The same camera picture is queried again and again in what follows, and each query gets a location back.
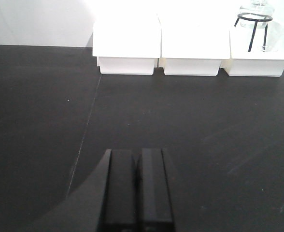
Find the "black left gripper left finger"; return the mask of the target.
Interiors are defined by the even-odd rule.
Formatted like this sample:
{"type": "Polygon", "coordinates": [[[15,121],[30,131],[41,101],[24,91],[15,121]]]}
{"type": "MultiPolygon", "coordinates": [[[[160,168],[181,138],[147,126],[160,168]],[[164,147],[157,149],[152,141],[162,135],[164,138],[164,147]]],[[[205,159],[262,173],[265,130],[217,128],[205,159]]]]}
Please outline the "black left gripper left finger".
{"type": "Polygon", "coordinates": [[[135,163],[128,150],[107,149],[89,178],[33,224],[35,232],[134,232],[135,163]]]}

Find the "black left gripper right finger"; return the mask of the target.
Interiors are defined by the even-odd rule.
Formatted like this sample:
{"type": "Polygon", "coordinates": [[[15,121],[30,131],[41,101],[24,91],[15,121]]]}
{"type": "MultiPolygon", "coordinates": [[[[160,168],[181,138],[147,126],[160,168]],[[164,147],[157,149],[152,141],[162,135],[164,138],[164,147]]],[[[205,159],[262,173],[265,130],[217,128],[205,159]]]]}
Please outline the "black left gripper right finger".
{"type": "Polygon", "coordinates": [[[174,223],[161,149],[142,149],[137,175],[139,230],[173,232],[174,223]]]}

